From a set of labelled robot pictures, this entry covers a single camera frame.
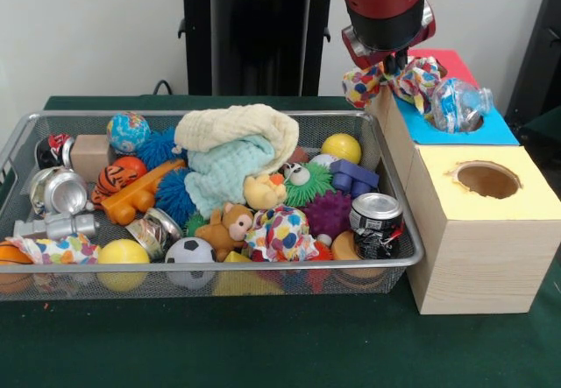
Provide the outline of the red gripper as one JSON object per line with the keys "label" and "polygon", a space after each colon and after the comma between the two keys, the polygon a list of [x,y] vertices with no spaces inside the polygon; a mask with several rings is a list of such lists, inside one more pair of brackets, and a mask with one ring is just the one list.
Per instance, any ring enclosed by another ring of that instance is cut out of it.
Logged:
{"label": "red gripper", "polygon": [[368,19],[353,14],[352,23],[345,27],[342,40],[357,67],[368,68],[384,61],[384,72],[394,75],[395,62],[403,70],[408,61],[408,50],[436,33],[436,19],[429,4],[420,14],[412,9],[388,19]]}

